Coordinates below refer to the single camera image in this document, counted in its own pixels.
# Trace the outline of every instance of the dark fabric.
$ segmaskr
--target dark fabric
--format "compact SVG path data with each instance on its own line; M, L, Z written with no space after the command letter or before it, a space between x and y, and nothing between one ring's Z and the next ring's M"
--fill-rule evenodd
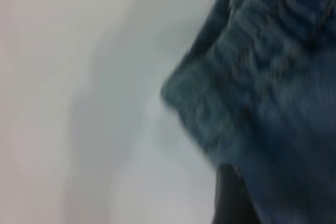
M336 223L336 0L217 0L162 97L263 223Z

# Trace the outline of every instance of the white background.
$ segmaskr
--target white background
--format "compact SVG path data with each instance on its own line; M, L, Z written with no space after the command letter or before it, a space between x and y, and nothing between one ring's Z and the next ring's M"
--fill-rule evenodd
M211 222L160 101L214 0L0 0L0 223Z

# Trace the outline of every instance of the white wall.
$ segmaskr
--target white wall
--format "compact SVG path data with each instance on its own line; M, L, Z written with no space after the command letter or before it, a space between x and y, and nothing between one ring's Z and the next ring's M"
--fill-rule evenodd
M210 223L159 99L214 0L0 0L0 223Z

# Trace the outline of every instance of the blue sweater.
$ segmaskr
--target blue sweater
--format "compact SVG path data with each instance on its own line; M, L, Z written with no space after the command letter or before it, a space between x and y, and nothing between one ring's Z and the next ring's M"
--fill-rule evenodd
M263 223L336 223L336 0L217 0L162 97Z

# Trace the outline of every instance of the gray surface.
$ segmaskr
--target gray surface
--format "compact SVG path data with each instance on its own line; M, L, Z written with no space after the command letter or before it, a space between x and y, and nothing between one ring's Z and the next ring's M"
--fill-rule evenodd
M214 0L0 0L0 223L210 223L159 99Z

